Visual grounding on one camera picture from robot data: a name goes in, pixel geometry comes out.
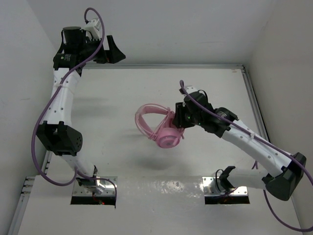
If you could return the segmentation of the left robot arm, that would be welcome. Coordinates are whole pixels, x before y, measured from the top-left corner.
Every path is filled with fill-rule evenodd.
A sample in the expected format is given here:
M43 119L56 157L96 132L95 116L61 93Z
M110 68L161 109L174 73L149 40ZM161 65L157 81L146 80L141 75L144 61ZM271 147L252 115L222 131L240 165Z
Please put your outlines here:
M47 151L66 161L77 176L90 178L95 175L96 167L79 155L83 136L73 128L71 122L76 86L88 61L115 64L126 56L116 46L111 35L107 36L109 48L105 50L103 36L96 28L65 27L61 39L61 45L53 58L51 98L36 123L34 136Z

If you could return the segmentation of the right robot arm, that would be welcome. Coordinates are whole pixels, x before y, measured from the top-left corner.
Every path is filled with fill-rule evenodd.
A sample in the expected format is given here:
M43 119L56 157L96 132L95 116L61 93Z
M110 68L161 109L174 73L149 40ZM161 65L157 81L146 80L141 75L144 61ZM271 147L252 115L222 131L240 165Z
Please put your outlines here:
M287 201L304 175L306 157L291 155L251 131L238 116L227 108L213 108L207 95L194 87L180 89L183 102L176 103L173 124L178 128L199 126L244 151L263 171L243 170L228 166L216 180L220 192L246 186L266 190L275 198Z

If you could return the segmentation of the pink headphones with cable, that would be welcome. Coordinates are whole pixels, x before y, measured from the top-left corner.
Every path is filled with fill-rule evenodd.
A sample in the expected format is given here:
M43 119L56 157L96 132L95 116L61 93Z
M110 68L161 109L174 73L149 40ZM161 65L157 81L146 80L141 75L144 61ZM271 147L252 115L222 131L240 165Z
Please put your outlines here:
M152 130L146 123L143 116L146 114L165 115L161 123ZM177 128L172 123L175 117L175 112L169 107L164 107L158 104L148 103L139 107L135 113L135 124L138 130L149 140L154 141L158 147L167 149L176 147L181 139L184 139L184 128Z

